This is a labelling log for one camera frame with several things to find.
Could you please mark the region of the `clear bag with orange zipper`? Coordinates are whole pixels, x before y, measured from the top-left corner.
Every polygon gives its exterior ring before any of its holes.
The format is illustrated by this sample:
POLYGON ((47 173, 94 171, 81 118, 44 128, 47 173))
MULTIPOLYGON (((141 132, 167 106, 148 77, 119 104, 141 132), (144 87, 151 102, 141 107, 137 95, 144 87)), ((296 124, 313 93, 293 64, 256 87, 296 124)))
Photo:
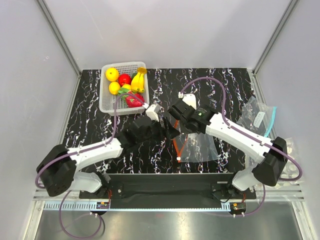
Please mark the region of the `clear bag with orange zipper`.
POLYGON ((180 132, 173 139, 178 163, 203 163, 218 160, 218 152, 212 136, 208 134, 187 133, 187 130, 175 121, 174 128, 180 132))

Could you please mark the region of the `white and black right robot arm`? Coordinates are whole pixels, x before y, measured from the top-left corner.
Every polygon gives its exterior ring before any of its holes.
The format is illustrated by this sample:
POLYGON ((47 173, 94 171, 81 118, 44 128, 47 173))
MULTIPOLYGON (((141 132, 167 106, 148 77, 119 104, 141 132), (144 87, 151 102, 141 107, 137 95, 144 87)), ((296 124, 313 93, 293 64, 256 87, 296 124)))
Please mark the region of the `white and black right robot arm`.
POLYGON ((191 133, 207 134, 219 138, 244 152, 254 164, 234 173, 228 181, 227 192, 239 198, 244 192, 258 184, 274 187, 278 183, 287 163, 287 142, 277 137, 272 140, 257 135, 226 119, 206 104, 197 109, 179 99, 168 109, 176 120, 191 133))

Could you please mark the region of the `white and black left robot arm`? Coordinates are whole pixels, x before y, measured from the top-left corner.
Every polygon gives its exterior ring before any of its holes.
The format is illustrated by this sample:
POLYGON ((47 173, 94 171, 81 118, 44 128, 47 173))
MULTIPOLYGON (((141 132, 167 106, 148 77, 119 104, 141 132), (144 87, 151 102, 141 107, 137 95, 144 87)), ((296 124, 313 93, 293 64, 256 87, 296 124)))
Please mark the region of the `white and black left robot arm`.
POLYGON ((37 166, 35 181, 42 182, 40 188, 50 197, 76 190, 103 198, 108 193, 108 179, 99 173, 82 172, 82 169, 131 153, 144 142, 170 141, 179 134, 167 118, 160 122, 143 116, 105 141, 78 148, 66 148, 62 144, 54 146, 37 166))

